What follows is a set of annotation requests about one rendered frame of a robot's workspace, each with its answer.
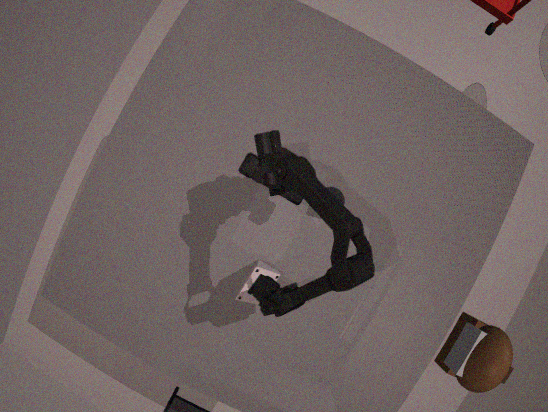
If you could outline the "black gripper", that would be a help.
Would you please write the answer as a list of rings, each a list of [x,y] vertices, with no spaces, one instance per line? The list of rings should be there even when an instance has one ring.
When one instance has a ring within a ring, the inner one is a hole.
[[[262,180],[262,170],[264,167],[265,162],[263,162],[263,160],[260,161],[257,155],[249,153],[245,156],[238,170],[239,173],[243,174],[244,176],[254,180],[259,184],[261,183],[262,185],[266,186]],[[280,196],[286,198],[288,201],[294,203],[295,205],[300,205],[303,200],[303,197],[300,196],[298,193],[290,191],[286,188],[285,194],[281,194]]]

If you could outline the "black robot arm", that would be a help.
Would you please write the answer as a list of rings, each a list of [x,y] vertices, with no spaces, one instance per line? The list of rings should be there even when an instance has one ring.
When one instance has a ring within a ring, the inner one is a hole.
[[[285,188],[298,193],[327,223],[334,237],[332,267],[325,275],[300,287],[296,282],[282,288],[271,277],[258,276],[248,293],[259,301],[262,314],[280,317],[324,293],[348,291],[372,279],[372,247],[362,221],[319,181],[307,158],[282,148],[279,130],[257,133],[254,139],[258,159],[265,162],[262,180],[270,196],[285,194]],[[350,239],[357,254],[346,258]]]

